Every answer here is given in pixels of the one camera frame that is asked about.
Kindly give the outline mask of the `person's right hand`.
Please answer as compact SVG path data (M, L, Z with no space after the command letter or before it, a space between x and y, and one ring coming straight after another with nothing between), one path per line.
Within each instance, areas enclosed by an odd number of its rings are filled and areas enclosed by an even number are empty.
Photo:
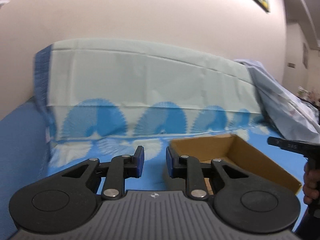
M314 170L310 168L309 163L304 166L304 203L309 205L313 200L319 197L319 190L317 189L317 183L320 180L319 170Z

